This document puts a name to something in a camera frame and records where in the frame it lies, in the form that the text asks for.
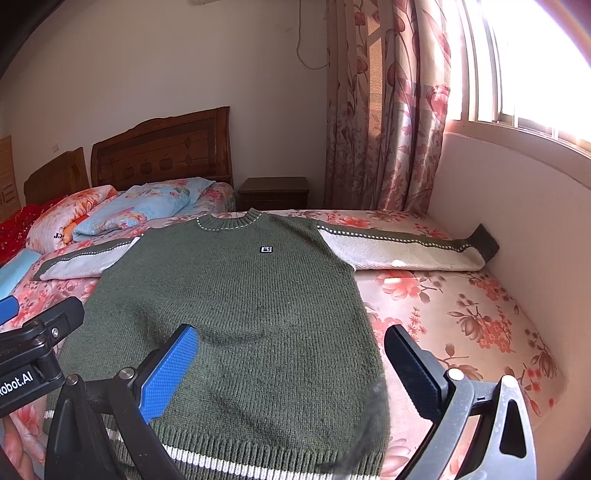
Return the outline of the pink floral pillow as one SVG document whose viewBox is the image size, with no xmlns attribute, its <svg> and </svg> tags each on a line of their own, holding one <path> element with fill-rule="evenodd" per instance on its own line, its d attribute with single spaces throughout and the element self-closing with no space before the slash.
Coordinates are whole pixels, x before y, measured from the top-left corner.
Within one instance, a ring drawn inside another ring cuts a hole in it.
<svg viewBox="0 0 591 480">
<path fill-rule="evenodd" d="M 116 195 L 117 191 L 106 185 L 65 197 L 35 220 L 27 234 L 25 247 L 41 255 L 65 247 L 72 241 L 74 227 L 98 205 Z"/>
</svg>

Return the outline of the large wooden headboard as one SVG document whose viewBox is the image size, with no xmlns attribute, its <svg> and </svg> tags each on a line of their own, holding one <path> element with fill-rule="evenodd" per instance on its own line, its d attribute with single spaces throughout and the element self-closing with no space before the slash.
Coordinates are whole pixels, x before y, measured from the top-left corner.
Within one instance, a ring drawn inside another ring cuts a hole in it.
<svg viewBox="0 0 591 480">
<path fill-rule="evenodd" d="M 201 177 L 233 183 L 228 106 L 153 118 L 92 146 L 91 185 L 134 185 Z"/>
</svg>

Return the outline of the green knit sweater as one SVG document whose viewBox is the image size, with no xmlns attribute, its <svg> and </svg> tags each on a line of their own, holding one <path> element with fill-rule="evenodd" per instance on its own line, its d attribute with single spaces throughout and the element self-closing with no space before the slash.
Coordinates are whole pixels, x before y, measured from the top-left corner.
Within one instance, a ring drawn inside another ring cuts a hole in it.
<svg viewBox="0 0 591 480">
<path fill-rule="evenodd" d="M 186 478 L 315 476 L 347 454 L 376 477 L 388 398 L 355 272 L 478 271 L 497 251 L 482 228 L 441 240 L 256 210 L 152 228 L 102 273 L 58 361 L 104 379 L 187 324 L 197 357 L 153 424 L 197 458 Z"/>
</svg>

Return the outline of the red blanket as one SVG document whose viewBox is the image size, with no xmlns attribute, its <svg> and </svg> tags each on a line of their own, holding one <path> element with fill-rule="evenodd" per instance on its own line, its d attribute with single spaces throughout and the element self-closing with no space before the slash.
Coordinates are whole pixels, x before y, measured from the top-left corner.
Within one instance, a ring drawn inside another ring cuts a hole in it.
<svg viewBox="0 0 591 480">
<path fill-rule="evenodd" d="M 4 266 L 24 248 L 28 232 L 40 215 L 63 199 L 64 196 L 60 196 L 43 204 L 27 205 L 1 222 L 0 266 Z"/>
</svg>

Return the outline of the light blue floral quilt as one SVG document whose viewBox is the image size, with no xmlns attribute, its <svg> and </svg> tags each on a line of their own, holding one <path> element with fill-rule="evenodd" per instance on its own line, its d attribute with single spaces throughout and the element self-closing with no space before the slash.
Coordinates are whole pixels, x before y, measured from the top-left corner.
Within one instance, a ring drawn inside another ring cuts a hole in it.
<svg viewBox="0 0 591 480">
<path fill-rule="evenodd" d="M 193 205 L 214 184 L 201 177 L 134 185 L 95 207 L 72 232 L 74 241 L 125 230 L 154 219 L 172 217 Z"/>
</svg>

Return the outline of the dark wooden nightstand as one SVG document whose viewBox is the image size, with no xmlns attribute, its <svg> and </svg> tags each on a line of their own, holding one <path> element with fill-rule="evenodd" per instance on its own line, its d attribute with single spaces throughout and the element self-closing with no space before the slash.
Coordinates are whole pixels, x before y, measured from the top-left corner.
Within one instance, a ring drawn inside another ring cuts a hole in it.
<svg viewBox="0 0 591 480">
<path fill-rule="evenodd" d="M 290 210 L 308 207 L 305 177 L 250 177 L 238 188 L 236 210 Z"/>
</svg>

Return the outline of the pink floral curtain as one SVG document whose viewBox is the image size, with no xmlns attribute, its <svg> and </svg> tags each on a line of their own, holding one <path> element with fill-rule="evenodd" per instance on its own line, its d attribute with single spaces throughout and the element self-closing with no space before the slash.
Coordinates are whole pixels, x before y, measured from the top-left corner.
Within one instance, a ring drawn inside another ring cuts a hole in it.
<svg viewBox="0 0 591 480">
<path fill-rule="evenodd" d="M 451 94 L 449 1 L 329 1 L 325 207 L 423 214 Z"/>
</svg>

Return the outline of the window with metal bars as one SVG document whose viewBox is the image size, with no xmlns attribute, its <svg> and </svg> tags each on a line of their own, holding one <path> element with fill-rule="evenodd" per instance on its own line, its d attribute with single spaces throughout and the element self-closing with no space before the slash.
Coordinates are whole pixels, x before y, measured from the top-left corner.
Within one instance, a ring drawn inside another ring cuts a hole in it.
<svg viewBox="0 0 591 480">
<path fill-rule="evenodd" d="M 448 118 L 590 148 L 590 64 L 537 1 L 449 1 Z"/>
</svg>

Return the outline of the light blue pillow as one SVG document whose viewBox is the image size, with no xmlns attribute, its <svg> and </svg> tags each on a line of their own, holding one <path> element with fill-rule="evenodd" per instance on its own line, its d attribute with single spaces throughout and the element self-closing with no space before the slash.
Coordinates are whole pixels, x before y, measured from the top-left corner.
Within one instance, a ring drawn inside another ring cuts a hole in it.
<svg viewBox="0 0 591 480">
<path fill-rule="evenodd" d="M 41 258 L 38 252 L 22 249 L 0 269 L 0 299 L 9 296 L 31 266 Z"/>
</svg>

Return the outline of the small wooden headboard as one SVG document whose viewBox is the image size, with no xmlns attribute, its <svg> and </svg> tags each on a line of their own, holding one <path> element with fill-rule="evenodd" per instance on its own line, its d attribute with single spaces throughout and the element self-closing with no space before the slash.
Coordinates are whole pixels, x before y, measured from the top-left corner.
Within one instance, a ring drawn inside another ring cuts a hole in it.
<svg viewBox="0 0 591 480">
<path fill-rule="evenodd" d="M 27 205 L 41 205 L 90 187 L 84 150 L 79 147 L 57 156 L 24 182 Z"/>
</svg>

